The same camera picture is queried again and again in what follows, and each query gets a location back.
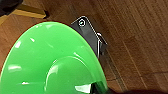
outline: green plastic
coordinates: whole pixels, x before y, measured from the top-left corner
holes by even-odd
[[[108,90],[97,57],[72,28],[44,22],[28,29],[12,47],[0,78],[0,94],[88,94],[97,83]]]

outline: wooden floor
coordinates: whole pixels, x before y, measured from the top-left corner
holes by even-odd
[[[107,83],[117,92],[168,92],[168,0],[25,0],[45,9],[48,21],[69,25],[85,15],[108,43],[100,57]],[[0,26],[0,68],[17,38],[43,19],[11,15]]]

